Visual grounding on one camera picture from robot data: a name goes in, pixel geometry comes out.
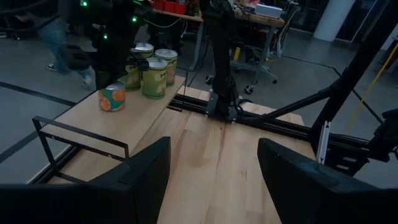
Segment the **food can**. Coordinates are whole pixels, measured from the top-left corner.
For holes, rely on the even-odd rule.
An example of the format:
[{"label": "food can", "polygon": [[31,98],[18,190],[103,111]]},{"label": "food can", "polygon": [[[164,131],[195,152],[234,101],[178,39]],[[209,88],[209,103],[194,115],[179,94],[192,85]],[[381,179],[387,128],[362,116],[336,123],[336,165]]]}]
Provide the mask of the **food can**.
[{"label": "food can", "polygon": [[136,48],[131,49],[131,51],[140,53],[144,58],[149,58],[154,53],[154,46],[148,43],[137,43]]},{"label": "food can", "polygon": [[116,81],[105,89],[98,91],[99,106],[103,111],[120,111],[124,109],[126,89],[124,83]]},{"label": "food can", "polygon": [[167,86],[174,85],[178,53],[174,50],[159,49],[155,51],[155,56],[167,61]]},{"label": "food can", "polygon": [[127,90],[139,90],[141,88],[140,70],[137,65],[126,65],[127,75],[119,80],[124,82]]},{"label": "food can", "polygon": [[142,72],[142,94],[146,98],[161,99],[165,95],[167,62],[161,58],[147,58],[149,69]]}]

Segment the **wooden tabletop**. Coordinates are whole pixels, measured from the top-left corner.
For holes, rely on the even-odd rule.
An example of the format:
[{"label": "wooden tabletop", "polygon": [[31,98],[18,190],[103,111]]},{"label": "wooden tabletop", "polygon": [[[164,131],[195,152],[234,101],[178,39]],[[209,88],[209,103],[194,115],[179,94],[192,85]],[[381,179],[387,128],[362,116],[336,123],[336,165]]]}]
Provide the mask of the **wooden tabletop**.
[{"label": "wooden tabletop", "polygon": [[[167,12],[167,11],[161,11],[158,9],[154,9],[154,11],[159,14],[175,16],[175,17],[179,17],[182,19],[188,19],[191,21],[203,22],[203,19],[200,16],[187,16],[187,15],[181,15],[181,14]],[[244,20],[248,20],[248,21],[252,21],[252,22],[258,22],[261,24],[267,24],[267,25],[276,26],[276,27],[282,27],[285,25],[285,21],[281,18],[276,19],[276,18],[272,18],[272,17],[268,17],[268,16],[261,16],[261,15],[256,15],[256,14],[246,15],[246,14],[243,14],[242,11],[237,7],[234,9],[234,11],[235,11],[236,18],[239,18],[239,19],[244,19]]]},{"label": "wooden tabletop", "polygon": [[[140,90],[127,91],[125,108],[113,113],[100,110],[98,94],[94,93],[59,116],[56,121],[124,142],[128,144],[132,152],[146,131],[171,102],[184,80],[176,76],[175,85],[168,87],[165,97],[160,100],[149,100],[143,97]],[[104,141],[52,125],[46,125],[42,131],[124,157],[123,148]]]},{"label": "wooden tabletop", "polygon": [[[185,94],[202,100],[209,99],[208,92],[194,88],[187,88]],[[257,114],[273,110],[252,103],[243,104],[243,108]],[[91,119],[87,116],[93,114],[96,113],[75,116]],[[103,122],[100,119],[104,118],[96,117],[95,121]],[[279,119],[303,124],[301,117],[296,114],[286,114]],[[242,124],[222,122],[190,111],[169,109],[164,110],[146,131],[132,154],[162,136],[171,137],[172,163],[158,220],[161,224],[280,223],[257,159],[259,138],[269,138],[315,158],[307,142]],[[62,172],[91,180],[118,164],[119,161],[82,149]],[[49,183],[64,184],[67,181],[54,177]]]}]

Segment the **white pillar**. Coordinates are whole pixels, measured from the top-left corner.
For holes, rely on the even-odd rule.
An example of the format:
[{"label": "white pillar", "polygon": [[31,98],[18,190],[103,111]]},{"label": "white pillar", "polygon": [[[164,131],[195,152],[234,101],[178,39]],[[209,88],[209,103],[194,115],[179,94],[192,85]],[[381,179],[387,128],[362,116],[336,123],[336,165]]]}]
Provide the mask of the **white pillar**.
[{"label": "white pillar", "polygon": [[313,36],[332,42],[343,25],[355,0],[330,0]]}]

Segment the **gray floor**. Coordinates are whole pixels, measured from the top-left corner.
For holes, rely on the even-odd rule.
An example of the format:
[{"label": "gray floor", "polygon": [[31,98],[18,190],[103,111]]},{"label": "gray floor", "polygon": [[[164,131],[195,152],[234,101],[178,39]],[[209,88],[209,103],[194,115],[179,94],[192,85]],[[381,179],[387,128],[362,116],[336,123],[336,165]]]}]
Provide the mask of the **gray floor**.
[{"label": "gray floor", "polygon": [[[141,30],[137,41],[145,41],[147,36]],[[72,37],[71,42],[78,42],[84,49],[90,49],[86,39]],[[178,58],[178,67],[188,68],[193,60],[194,43],[185,42],[182,56]],[[205,77],[211,71],[211,47],[199,70],[188,73],[188,83],[191,87],[209,90]],[[281,108],[308,95],[314,94],[330,85],[338,78],[332,69],[342,72],[355,55],[355,50],[337,43],[328,43],[312,39],[310,35],[290,32],[286,43],[284,56],[270,64],[271,70],[279,77],[278,84],[272,84],[271,79],[262,76],[251,95],[245,95],[244,87],[250,83],[254,74],[251,72],[234,73],[238,90],[244,98],[249,98],[260,105],[271,108]],[[26,89],[56,96],[72,102],[78,102],[90,92],[81,88],[81,80],[77,74],[58,75],[48,71],[45,66],[52,62],[52,57],[39,40],[30,39],[16,42],[0,40],[0,82],[10,83]],[[379,65],[373,63],[355,88],[362,95],[373,78]],[[185,71],[177,70],[185,76]],[[379,115],[397,106],[398,77],[384,74],[376,83],[369,99],[370,107]],[[0,87],[0,100],[7,105],[1,110],[0,152],[30,134],[33,130],[31,118],[41,115],[54,118],[68,109],[68,106],[37,96],[30,96],[15,90]],[[321,101],[296,111],[303,117],[306,126],[311,126],[326,101]],[[351,94],[342,109],[332,122],[333,133],[345,133],[351,114],[359,103],[358,98]],[[359,112],[353,129],[346,133],[359,138],[370,139],[378,122],[365,108]],[[60,152],[65,146],[51,142],[54,153]],[[46,163],[45,154],[38,139],[31,141],[19,152],[0,164],[0,183],[26,182]],[[398,187],[396,171],[398,161],[391,156],[388,163],[371,161],[356,177],[378,187]]]}]

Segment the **can label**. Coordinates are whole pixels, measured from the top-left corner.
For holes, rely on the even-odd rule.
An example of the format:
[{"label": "can label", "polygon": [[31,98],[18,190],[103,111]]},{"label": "can label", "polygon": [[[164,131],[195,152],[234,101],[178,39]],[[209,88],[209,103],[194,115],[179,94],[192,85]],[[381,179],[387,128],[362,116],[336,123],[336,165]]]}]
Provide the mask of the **can label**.
[{"label": "can label", "polygon": [[160,99],[165,95],[167,69],[144,71],[142,94],[148,98]]},{"label": "can label", "polygon": [[153,54],[154,52],[153,51],[151,51],[151,52],[141,52],[140,54],[144,57],[144,58],[149,58],[149,57],[152,57],[152,54]]},{"label": "can label", "polygon": [[141,87],[140,71],[137,65],[126,66],[127,75],[120,78],[128,90],[138,90]]},{"label": "can label", "polygon": [[124,109],[125,90],[99,90],[99,105],[103,111],[120,111]]},{"label": "can label", "polygon": [[167,62],[167,85],[173,85],[175,80],[175,69],[177,67],[177,58]]}]

